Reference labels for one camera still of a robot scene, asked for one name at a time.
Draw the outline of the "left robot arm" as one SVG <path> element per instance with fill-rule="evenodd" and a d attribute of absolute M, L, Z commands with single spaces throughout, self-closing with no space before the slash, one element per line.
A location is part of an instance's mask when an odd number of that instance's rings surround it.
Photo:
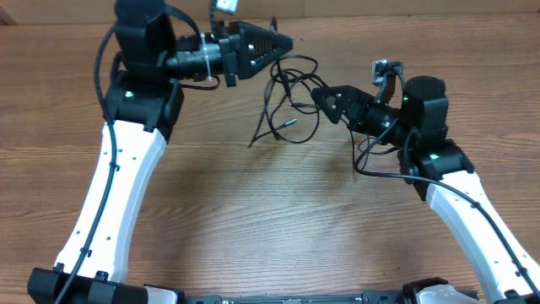
<path fill-rule="evenodd" d="M 34 269 L 37 303 L 182 303 L 184 294 L 126 282 L 132 233 L 143 196 L 170 141 L 186 88 L 232 87 L 290 52 L 292 39 L 243 21 L 213 23 L 177 37 L 172 19 L 189 15 L 163 1 L 119 1 L 107 31 L 119 52 L 108 90 L 97 93 L 105 124 L 83 208 L 52 269 Z"/>

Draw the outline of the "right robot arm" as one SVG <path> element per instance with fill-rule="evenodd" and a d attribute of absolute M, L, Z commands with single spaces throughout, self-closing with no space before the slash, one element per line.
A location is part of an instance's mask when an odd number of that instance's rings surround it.
<path fill-rule="evenodd" d="M 353 86 L 322 87 L 313 101 L 328 119 L 399 151 L 403 179 L 441 217 L 472 265 L 488 303 L 537 303 L 539 265 L 516 240 L 483 190 L 473 163 L 447 136 L 449 101 L 443 80 L 406 81 L 392 108 Z"/>

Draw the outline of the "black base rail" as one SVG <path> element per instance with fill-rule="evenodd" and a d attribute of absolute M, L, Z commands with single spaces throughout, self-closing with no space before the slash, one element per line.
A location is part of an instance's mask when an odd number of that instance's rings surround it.
<path fill-rule="evenodd" d="M 368 290 L 359 294 L 316 296 L 185 296 L 182 304 L 413 304 L 398 290 Z"/>

